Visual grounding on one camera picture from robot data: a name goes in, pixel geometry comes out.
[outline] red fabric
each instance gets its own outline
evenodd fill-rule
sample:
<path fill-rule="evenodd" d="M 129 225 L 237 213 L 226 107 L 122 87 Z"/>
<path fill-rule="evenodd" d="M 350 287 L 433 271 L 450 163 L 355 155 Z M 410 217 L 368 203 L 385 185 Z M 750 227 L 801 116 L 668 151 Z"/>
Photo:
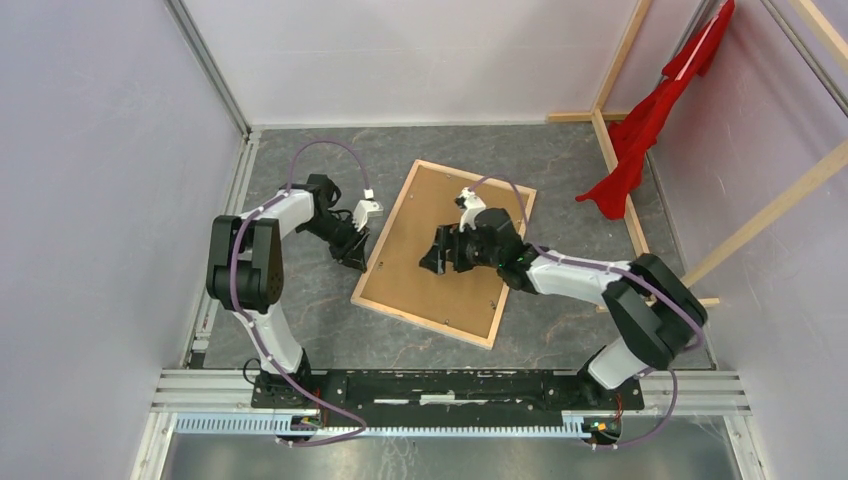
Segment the red fabric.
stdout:
<path fill-rule="evenodd" d="M 642 182 L 645 152 L 657 143 L 657 135 L 671 108 L 695 74 L 703 76 L 709 70 L 735 8 L 735 1 L 728 0 L 718 15 L 663 68 L 666 78 L 656 90 L 621 123 L 610 124 L 618 166 L 591 190 L 578 196 L 578 202 L 593 200 L 610 220 L 624 217 L 627 195 Z"/>

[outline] wooden beam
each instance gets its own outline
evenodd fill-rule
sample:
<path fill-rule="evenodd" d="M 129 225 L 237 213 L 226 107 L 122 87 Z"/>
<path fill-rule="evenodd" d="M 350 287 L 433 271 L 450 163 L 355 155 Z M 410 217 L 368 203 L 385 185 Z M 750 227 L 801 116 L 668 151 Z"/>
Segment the wooden beam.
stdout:
<path fill-rule="evenodd" d="M 819 41 L 827 47 L 836 62 L 848 73 L 848 42 L 839 35 L 827 17 L 816 7 L 812 0 L 789 0 L 801 19 L 816 34 Z"/>
<path fill-rule="evenodd" d="M 630 111 L 628 110 L 626 112 L 617 112 L 617 111 L 603 112 L 603 115 L 604 115 L 604 120 L 606 120 L 608 122 L 620 122 L 620 121 L 624 120 L 624 118 L 626 116 L 630 115 Z"/>
<path fill-rule="evenodd" d="M 607 169 L 612 172 L 618 165 L 618 157 L 615 155 L 615 148 L 612 146 L 612 140 L 600 110 L 595 110 L 592 114 L 592 125 L 595 127 L 595 134 L 601 144 L 601 152 L 604 154 Z M 627 195 L 624 204 L 624 223 L 627 225 L 627 233 L 630 235 L 630 241 L 633 242 L 633 250 L 636 252 L 636 256 L 648 253 L 648 242 L 645 240 L 645 233 L 642 231 L 642 224 L 639 222 L 639 216 L 636 215 L 636 208 L 633 206 L 630 195 Z"/>
<path fill-rule="evenodd" d="M 554 112 L 546 118 L 548 123 L 591 122 L 592 112 Z"/>
<path fill-rule="evenodd" d="M 630 112 L 604 112 L 604 120 L 608 122 L 618 122 L 624 120 L 624 117 Z M 545 119 L 548 123 L 574 123 L 574 122 L 591 122 L 592 112 L 554 112 L 549 113 Z"/>
<path fill-rule="evenodd" d="M 701 305 L 703 305 L 704 308 L 712 308 L 721 305 L 721 299 L 718 298 L 699 298 L 698 301 L 701 302 Z M 646 300 L 645 303 L 650 307 L 656 303 L 656 300 Z M 608 312 L 609 309 L 607 307 L 596 307 L 595 311 L 598 313 L 604 313 Z"/>
<path fill-rule="evenodd" d="M 612 87 L 618 79 L 618 74 L 621 73 L 621 68 L 624 66 L 624 60 L 627 59 L 627 54 L 630 53 L 630 47 L 633 46 L 636 35 L 639 33 L 639 28 L 648 14 L 651 2 L 653 0 L 638 0 L 636 3 L 636 8 L 633 9 L 633 15 L 627 23 L 627 28 L 624 30 L 624 36 L 621 37 L 621 43 L 618 45 L 618 50 L 615 52 L 612 64 L 609 70 L 607 70 L 604 82 L 601 84 L 601 90 L 592 104 L 593 111 L 597 109 L 603 110 L 604 104 L 606 104 L 607 98 L 609 98 L 610 92 L 612 92 Z"/>
<path fill-rule="evenodd" d="M 683 277 L 683 284 L 691 287 L 695 282 L 704 278 L 715 267 L 727 260 L 743 245 L 748 243 L 766 227 L 774 223 L 790 208 L 798 204 L 804 197 L 819 188 L 830 177 L 848 165 L 848 140 L 842 142 L 826 157 L 807 170 L 801 178 L 748 220 L 739 230 L 710 252 L 701 263 Z"/>

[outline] robotic arm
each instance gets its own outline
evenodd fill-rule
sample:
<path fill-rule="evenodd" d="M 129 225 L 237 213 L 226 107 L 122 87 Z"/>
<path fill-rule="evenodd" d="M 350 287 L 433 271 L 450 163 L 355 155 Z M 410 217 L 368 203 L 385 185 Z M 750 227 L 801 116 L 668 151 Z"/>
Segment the robotic arm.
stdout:
<path fill-rule="evenodd" d="M 243 221 L 255 210 L 241 216 L 222 215 L 212 224 L 206 290 L 209 296 L 233 313 L 248 328 L 251 341 L 260 355 L 263 371 L 273 372 L 272 357 L 287 373 L 308 375 L 309 363 L 303 348 L 294 339 L 283 314 L 279 299 L 283 292 L 283 257 L 281 239 L 292 230 L 312 233 L 329 244 L 330 254 L 340 264 L 365 271 L 365 241 L 369 218 L 382 213 L 374 201 L 373 191 L 365 191 L 353 212 L 331 210 L 341 191 L 326 175 L 312 174 L 306 184 L 292 185 L 289 192 L 280 190 L 273 206 L 261 210 L 250 221 L 239 250 L 240 257 L 250 259 L 232 265 L 235 240 Z M 236 291 L 246 318 L 233 306 L 230 295 L 230 273 L 236 268 Z"/>
<path fill-rule="evenodd" d="M 628 271 L 669 297 L 698 326 L 707 320 L 704 307 L 655 255 L 632 262 L 597 262 L 562 255 L 524 243 L 512 219 L 502 208 L 486 208 L 469 189 L 456 203 L 460 222 L 436 229 L 433 246 L 419 265 L 437 275 L 446 262 L 457 272 L 477 266 L 497 269 L 515 290 L 532 294 L 564 295 L 606 306 L 621 337 L 595 354 L 578 375 L 601 390 L 612 390 L 648 369 L 667 369 L 695 332 L 667 305 L 645 303 L 650 292 L 616 271 Z"/>

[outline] marble floor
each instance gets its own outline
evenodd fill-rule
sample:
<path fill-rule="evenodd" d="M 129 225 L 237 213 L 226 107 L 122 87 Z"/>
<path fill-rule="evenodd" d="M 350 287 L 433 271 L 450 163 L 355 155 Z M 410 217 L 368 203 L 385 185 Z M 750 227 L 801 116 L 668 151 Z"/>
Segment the marble floor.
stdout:
<path fill-rule="evenodd" d="M 332 138 L 355 146 L 372 187 L 389 212 L 416 158 L 474 173 L 502 173 L 538 191 L 526 238 L 558 251 L 604 260 L 633 258 L 623 221 L 604 218 L 594 203 L 574 197 L 606 174 L 589 124 L 268 130 L 262 133 L 245 208 L 285 183 L 292 155 L 304 142 Z M 362 178 L 356 162 L 335 146 L 316 145 L 299 160 L 295 181 L 325 173 L 342 189 L 336 208 L 352 208 Z M 680 273 L 668 219 L 648 168 L 633 195 L 648 245 Z M 369 222 L 368 250 L 386 217 Z M 608 314 L 577 300 L 510 293 L 491 351 L 354 306 L 359 272 L 340 267 L 310 235 L 283 242 L 282 302 L 292 333 L 313 368 L 565 368 L 576 369 L 617 336 Z M 218 310 L 204 367 L 237 368 L 256 353 L 241 325 Z M 705 351 L 677 359 L 678 368 L 710 368 Z"/>

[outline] wooden board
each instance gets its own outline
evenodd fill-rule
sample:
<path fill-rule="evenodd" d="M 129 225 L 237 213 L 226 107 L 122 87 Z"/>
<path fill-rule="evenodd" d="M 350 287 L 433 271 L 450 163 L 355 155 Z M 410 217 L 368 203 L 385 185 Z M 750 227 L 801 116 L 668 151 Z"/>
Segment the wooden board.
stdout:
<path fill-rule="evenodd" d="M 509 291 L 495 270 L 475 268 L 459 274 L 448 265 L 446 274 L 436 275 L 418 266 L 433 244 L 436 227 L 459 221 L 454 199 L 480 178 L 416 160 L 351 302 L 491 349 Z M 529 216 L 536 191 L 518 188 Z M 477 193 L 488 207 L 505 208 L 524 235 L 521 210 L 508 183 L 489 180 Z"/>

